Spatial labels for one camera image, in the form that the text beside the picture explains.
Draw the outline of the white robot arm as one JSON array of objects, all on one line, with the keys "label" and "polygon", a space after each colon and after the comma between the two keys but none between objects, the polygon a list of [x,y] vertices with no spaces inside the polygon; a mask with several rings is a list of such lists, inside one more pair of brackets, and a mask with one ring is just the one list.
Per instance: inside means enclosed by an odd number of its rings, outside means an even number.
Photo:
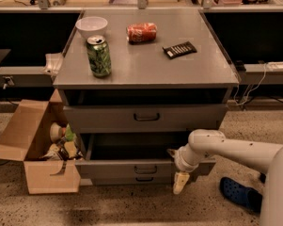
[{"label": "white robot arm", "polygon": [[184,188],[181,175],[214,155],[266,175],[259,226],[283,226],[283,144],[229,139],[219,130],[196,129],[186,145],[172,152],[178,169],[173,192],[179,194]]}]

